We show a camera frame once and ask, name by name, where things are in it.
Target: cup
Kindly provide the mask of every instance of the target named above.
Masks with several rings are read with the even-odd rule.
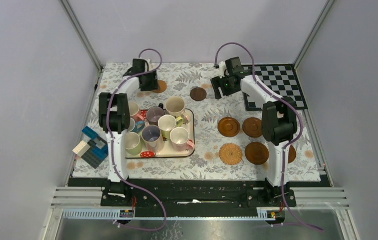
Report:
[[[172,96],[165,102],[165,110],[174,117],[182,117],[185,123],[191,121],[189,115],[186,113],[186,104],[179,96]]]
[[[179,126],[171,130],[170,140],[173,148],[179,152],[195,148],[195,144],[189,139],[189,131],[184,127]]]
[[[158,127],[161,130],[162,136],[166,139],[170,139],[171,130],[181,126],[181,124],[183,124],[183,118],[180,116],[175,118],[172,115],[163,115],[158,120]]]
[[[157,153],[164,148],[161,130],[156,125],[149,125],[142,130],[142,139],[149,151]]]
[[[135,132],[139,133],[145,127],[144,121],[134,121],[134,119],[130,118],[130,126],[127,128],[128,132]]]
[[[143,148],[140,136],[135,132],[128,132],[125,134],[125,151],[131,155],[138,155]]]
[[[129,101],[128,109],[130,110],[130,117],[134,119],[134,121],[138,122],[143,121],[145,119],[142,116],[142,111],[140,110],[140,107],[136,102]]]
[[[163,105],[159,104],[159,106],[153,106],[148,109],[146,112],[146,119],[149,124],[158,125],[158,120],[165,115],[164,109],[161,106]]]

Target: checkerboard pattern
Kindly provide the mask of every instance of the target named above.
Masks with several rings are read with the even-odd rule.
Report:
[[[291,97],[295,100],[295,109],[306,109],[304,95],[299,85],[296,72],[291,65],[255,65],[255,73],[271,90],[282,97]],[[257,106],[254,99],[243,93],[245,108],[247,111],[260,111],[262,106]]]

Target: green mug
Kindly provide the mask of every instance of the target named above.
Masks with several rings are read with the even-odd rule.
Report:
[[[135,132],[128,132],[125,134],[125,151],[131,155],[138,155],[143,148],[143,143],[140,141],[140,136]]]
[[[162,132],[162,136],[166,139],[170,139],[171,130],[181,126],[184,123],[184,119],[182,117],[175,118],[172,115],[163,115],[158,120],[158,127]]]

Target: brown coaster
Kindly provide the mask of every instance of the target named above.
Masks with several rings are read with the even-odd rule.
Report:
[[[225,137],[234,137],[240,131],[239,122],[232,117],[224,117],[218,122],[218,131]]]
[[[190,91],[190,97],[195,101],[202,101],[206,98],[206,91],[201,87],[195,87]]]
[[[256,117],[247,118],[242,125],[243,131],[251,138],[258,138],[262,136],[261,120]]]
[[[156,90],[152,90],[152,92],[156,94],[160,94],[160,93],[165,92],[165,90],[167,89],[167,83],[162,80],[158,80],[158,86],[159,88]]]
[[[242,161],[242,149],[234,143],[226,143],[220,148],[220,159],[227,165],[236,165]]]
[[[245,156],[251,163],[261,165],[268,160],[268,149],[260,142],[251,142],[245,148]]]
[[[288,157],[288,160],[287,160],[287,163],[291,163],[293,161],[295,161],[295,158],[296,158],[296,150],[295,148],[291,145],[289,147],[289,157]]]

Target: gray wall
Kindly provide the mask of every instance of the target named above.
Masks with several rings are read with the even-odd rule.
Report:
[[[333,180],[378,239],[378,1],[338,1],[298,73]]]
[[[166,62],[214,61],[239,42],[257,63],[292,63],[326,0],[70,0],[99,59],[129,62],[155,48]],[[146,56],[158,59],[154,54]],[[221,60],[249,56],[237,46]]]
[[[0,239],[39,236],[95,75],[59,1],[0,1]]]

